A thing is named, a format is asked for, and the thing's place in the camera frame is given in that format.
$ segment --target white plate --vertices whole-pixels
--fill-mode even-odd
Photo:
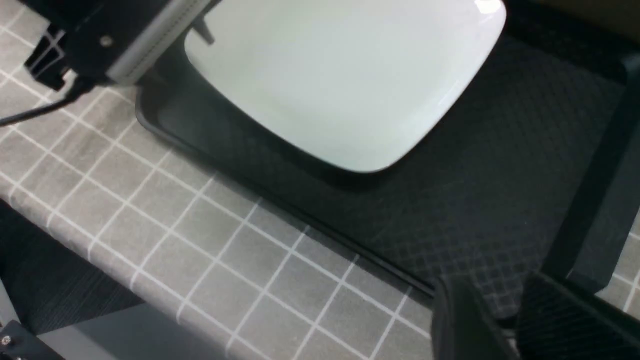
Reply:
[[[301,150],[354,172],[402,158],[440,120],[504,25],[500,0],[223,0],[193,66]]]

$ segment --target table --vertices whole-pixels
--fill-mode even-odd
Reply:
[[[0,116],[59,96],[20,67],[43,20],[0,0],[0,26]],[[430,354],[431,314],[418,291],[148,133],[134,94],[97,88],[0,128],[0,197],[238,358]],[[634,233],[640,225],[599,295],[640,318]]]

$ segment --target black serving tray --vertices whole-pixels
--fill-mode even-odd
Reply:
[[[493,52],[436,128],[362,175],[258,125],[200,77],[183,41],[144,80],[141,124],[427,294],[434,277],[467,274],[506,318],[531,270],[590,291],[611,278],[640,205],[632,44],[509,3]]]

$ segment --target black metal plate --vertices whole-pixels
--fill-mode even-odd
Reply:
[[[179,41],[158,63],[166,83],[143,87],[138,119],[420,289],[467,274],[497,316],[511,316],[625,91],[616,42],[545,16],[509,9],[439,125],[372,176],[329,167],[257,125],[186,63]]]

